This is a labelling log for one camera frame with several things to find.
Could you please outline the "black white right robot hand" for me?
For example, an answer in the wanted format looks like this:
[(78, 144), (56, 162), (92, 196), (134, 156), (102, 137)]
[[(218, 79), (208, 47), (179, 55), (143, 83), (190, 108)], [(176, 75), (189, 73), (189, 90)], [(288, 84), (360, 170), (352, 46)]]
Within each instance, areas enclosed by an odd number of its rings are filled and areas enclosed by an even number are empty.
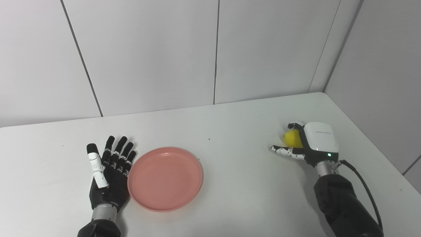
[(271, 150), (279, 155), (296, 160), (304, 160), (315, 167), (321, 162), (337, 163), (339, 160), (339, 146), (332, 127), (322, 122), (292, 122), (288, 132), (293, 132), (293, 139), (300, 142), (300, 146), (273, 145)]

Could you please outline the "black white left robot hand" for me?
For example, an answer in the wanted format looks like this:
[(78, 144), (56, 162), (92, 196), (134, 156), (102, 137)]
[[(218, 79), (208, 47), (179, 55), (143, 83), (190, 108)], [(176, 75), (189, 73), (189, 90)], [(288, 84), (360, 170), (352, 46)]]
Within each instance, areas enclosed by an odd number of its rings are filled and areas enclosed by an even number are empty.
[(113, 149), (114, 141), (109, 136), (102, 155), (96, 144), (86, 146), (94, 176), (89, 192), (92, 209), (111, 204), (119, 211), (129, 198), (128, 176), (137, 153), (127, 137), (122, 136)]

